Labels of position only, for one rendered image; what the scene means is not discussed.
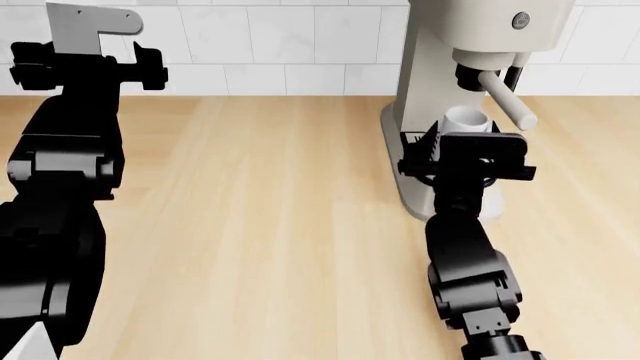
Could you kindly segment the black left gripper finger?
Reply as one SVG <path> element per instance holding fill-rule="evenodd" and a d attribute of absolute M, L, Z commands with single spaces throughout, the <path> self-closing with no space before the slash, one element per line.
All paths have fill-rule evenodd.
<path fill-rule="evenodd" d="M 54 89 L 52 42 L 14 42 L 10 49 L 13 54 L 10 74 L 16 85 L 27 91 Z"/>
<path fill-rule="evenodd" d="M 168 69 L 164 66 L 160 50 L 142 47 L 133 43 L 136 63 L 134 64 L 134 81 L 141 83 L 144 90 L 164 90 L 168 82 Z"/>

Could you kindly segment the cream and black steam wand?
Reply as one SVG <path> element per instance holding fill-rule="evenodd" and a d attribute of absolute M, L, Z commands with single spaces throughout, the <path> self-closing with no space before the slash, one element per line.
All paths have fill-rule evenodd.
<path fill-rule="evenodd" d="M 529 62 L 530 56 L 531 53 L 516 53 L 512 65 L 507 69 L 504 77 L 504 83 L 511 92 L 515 92 L 522 71 L 525 65 Z"/>

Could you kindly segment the white robot torso panel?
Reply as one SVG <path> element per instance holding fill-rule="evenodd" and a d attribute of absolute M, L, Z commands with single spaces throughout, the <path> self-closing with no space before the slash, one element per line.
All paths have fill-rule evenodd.
<path fill-rule="evenodd" d="M 0 360 L 59 360 L 43 322 L 36 322 Z"/>

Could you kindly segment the cream coffee machine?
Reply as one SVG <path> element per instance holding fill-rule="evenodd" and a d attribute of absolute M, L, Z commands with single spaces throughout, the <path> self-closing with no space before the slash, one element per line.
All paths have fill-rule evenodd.
<path fill-rule="evenodd" d="M 381 113 L 392 164 L 403 155 L 406 131 L 427 131 L 451 107 L 480 110 L 487 92 L 457 85 L 457 65 L 498 71 L 504 81 L 516 53 L 539 53 L 558 44 L 576 0 L 408 0 L 397 95 Z M 531 16 L 522 30 L 515 14 Z"/>

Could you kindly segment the white mug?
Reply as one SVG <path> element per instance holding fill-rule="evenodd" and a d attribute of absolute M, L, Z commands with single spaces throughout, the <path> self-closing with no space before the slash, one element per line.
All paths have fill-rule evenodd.
<path fill-rule="evenodd" d="M 492 121 L 474 107 L 456 106 L 447 110 L 439 122 L 439 133 L 452 132 L 490 133 Z"/>

